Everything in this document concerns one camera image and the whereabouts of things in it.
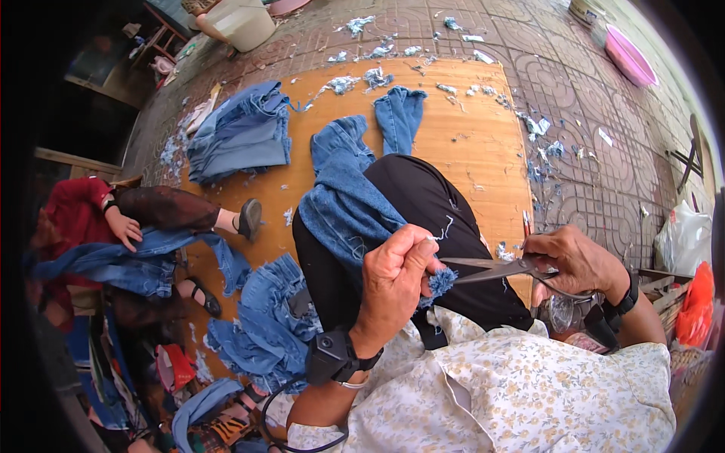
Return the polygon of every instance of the red plastic bag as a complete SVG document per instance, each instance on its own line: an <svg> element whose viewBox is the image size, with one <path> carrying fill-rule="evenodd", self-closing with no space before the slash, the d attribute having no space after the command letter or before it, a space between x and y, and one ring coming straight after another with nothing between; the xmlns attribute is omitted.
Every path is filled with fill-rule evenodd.
<svg viewBox="0 0 725 453"><path fill-rule="evenodd" d="M675 322L675 333L680 344L699 346L708 335L713 320L714 286L713 271L703 261L697 267Z"/></svg>

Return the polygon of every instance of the red shirt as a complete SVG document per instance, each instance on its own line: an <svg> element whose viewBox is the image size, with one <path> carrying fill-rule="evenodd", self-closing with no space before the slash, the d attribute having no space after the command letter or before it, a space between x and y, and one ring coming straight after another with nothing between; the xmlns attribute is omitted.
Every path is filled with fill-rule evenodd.
<svg viewBox="0 0 725 453"><path fill-rule="evenodd" d="M50 193L46 212L64 240L44 247L42 259L56 259L81 244L93 242L119 244L120 241L108 226L101 208L103 198L111 190L111 187L100 178L78 178L58 182ZM71 314L71 319L59 326L63 331L69 331L73 326L73 303L66 285L92 289L103 287L101 283L73 274L63 274L46 284L46 289L53 294L55 302Z"/></svg>

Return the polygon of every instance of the scissors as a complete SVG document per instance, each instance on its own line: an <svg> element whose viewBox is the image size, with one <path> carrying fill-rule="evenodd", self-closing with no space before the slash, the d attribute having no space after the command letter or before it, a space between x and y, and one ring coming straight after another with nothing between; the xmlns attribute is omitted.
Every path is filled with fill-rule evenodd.
<svg viewBox="0 0 725 453"><path fill-rule="evenodd" d="M596 291L587 291L580 294L570 294L564 290L554 288L551 284L547 283L546 280L554 278L559 275L559 271L556 270L551 273L539 272L536 267L535 259L538 257L545 257L544 254L539 253L525 253L521 258L514 259L513 261L497 261L495 259L479 259L479 258L439 258L442 262L449 262L456 265L466 265L474 267L483 267L488 270L483 272L467 275L465 277L457 278L453 281L454 285L461 283L475 283L479 281L495 280L498 278L508 277L516 274L529 274L531 277L536 278L542 282L548 289L560 294L564 297L571 297L577 301L584 301L591 299Z"/></svg>

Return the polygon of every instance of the fingernail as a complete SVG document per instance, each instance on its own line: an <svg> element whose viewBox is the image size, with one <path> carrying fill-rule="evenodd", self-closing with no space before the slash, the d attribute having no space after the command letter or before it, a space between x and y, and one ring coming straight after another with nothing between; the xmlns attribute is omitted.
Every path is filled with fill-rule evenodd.
<svg viewBox="0 0 725 453"><path fill-rule="evenodd" d="M436 252L436 242L425 239L418 245L418 250L424 255L432 255Z"/></svg>

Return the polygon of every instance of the floral blouse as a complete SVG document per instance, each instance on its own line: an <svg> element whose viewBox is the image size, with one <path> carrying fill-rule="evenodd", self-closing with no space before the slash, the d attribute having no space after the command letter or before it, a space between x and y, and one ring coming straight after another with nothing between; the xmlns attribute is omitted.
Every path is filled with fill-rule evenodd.
<svg viewBox="0 0 725 453"><path fill-rule="evenodd" d="M669 352L644 343L608 356L529 332L483 331L445 308L428 313L448 346L426 351L408 324L358 392L348 439L332 452L650 452L675 432ZM289 446L312 449L338 427L292 424Z"/></svg>

